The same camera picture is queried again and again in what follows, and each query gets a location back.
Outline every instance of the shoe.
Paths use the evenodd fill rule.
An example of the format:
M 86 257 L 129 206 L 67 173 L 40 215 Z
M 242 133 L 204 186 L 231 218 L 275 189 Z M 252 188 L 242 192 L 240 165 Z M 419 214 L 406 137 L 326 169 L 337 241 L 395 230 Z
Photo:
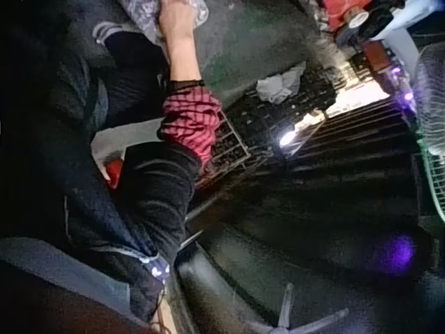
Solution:
M 142 33 L 142 31 L 140 31 L 140 29 L 134 24 L 119 24 L 104 21 L 94 27 L 92 30 L 92 37 L 96 40 L 97 44 L 105 45 L 105 41 L 108 37 L 121 31 L 126 31 L 129 33 Z

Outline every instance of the electric fan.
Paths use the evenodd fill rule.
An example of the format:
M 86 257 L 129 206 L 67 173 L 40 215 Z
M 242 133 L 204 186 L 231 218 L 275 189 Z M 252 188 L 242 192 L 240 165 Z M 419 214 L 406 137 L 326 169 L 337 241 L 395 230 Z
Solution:
M 432 198 L 445 222 L 445 42 L 421 52 L 414 82 L 419 145 Z

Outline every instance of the hand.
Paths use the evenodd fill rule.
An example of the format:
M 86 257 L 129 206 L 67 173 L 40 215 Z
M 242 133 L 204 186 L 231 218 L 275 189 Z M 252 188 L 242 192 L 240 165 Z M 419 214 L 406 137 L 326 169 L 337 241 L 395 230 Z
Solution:
M 162 0 L 159 24 L 168 45 L 193 39 L 196 15 L 186 0 Z

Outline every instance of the red plaid sleeve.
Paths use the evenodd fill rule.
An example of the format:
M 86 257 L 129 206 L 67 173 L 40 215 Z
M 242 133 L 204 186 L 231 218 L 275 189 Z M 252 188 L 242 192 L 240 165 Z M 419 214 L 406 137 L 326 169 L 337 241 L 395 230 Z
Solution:
M 195 86 L 172 93 L 163 108 L 162 139 L 186 146 L 203 165 L 207 164 L 211 159 L 211 146 L 216 142 L 215 131 L 220 125 L 221 103 L 207 88 Z

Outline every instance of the purple light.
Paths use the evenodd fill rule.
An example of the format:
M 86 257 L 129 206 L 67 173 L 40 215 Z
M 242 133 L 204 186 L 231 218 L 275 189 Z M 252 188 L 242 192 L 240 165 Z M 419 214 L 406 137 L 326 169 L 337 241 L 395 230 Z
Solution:
M 412 92 L 405 94 L 405 101 L 412 101 L 414 99 L 414 94 Z
M 398 235 L 385 240 L 374 253 L 372 270 L 400 276 L 411 267 L 415 254 L 412 238 Z

